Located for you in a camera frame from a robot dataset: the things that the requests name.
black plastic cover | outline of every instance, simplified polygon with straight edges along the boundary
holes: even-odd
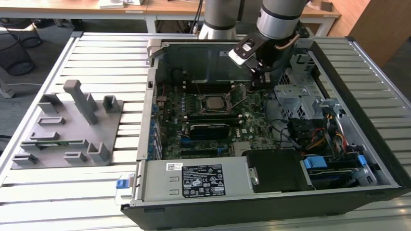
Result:
[[[246,156],[248,167],[253,168],[258,184],[253,185],[254,193],[308,191],[300,154],[292,150],[250,150]]]

barcode sticker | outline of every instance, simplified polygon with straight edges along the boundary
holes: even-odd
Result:
[[[125,13],[144,13],[142,11],[125,11]]]
[[[166,171],[177,171],[181,170],[182,163],[166,163],[165,170]]]

blue latch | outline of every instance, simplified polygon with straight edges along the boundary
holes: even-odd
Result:
[[[304,160],[305,168],[326,167],[325,159],[321,156],[308,156]]]
[[[116,182],[116,189],[128,189],[128,187],[129,187],[129,180],[118,179]]]
[[[154,104],[152,105],[152,112],[157,112],[157,106]]]
[[[365,160],[365,157],[362,155],[358,155],[357,156],[357,159],[358,159],[358,162],[360,162],[360,165],[365,165],[366,164],[366,160]]]

red wire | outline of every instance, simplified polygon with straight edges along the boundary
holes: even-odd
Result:
[[[320,130],[325,130],[325,128],[317,128],[317,129],[313,130],[310,142],[313,142],[313,138],[314,138],[313,135],[314,135],[314,133],[316,133],[317,131],[320,131]]]

warning label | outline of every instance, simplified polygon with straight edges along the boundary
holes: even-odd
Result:
[[[181,174],[185,198],[225,195],[221,165],[186,166]]]

